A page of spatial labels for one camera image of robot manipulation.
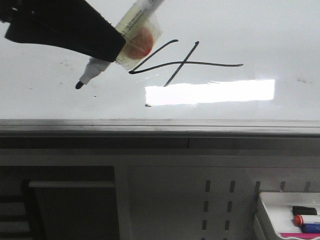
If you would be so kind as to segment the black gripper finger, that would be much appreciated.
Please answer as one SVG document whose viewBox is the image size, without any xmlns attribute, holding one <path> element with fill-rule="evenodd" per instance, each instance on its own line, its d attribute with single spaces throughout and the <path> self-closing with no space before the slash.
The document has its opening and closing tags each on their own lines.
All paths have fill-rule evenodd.
<svg viewBox="0 0 320 240">
<path fill-rule="evenodd" d="M 125 38 L 85 0 L 2 0 L 5 38 L 68 49 L 114 62 Z"/>
</svg>

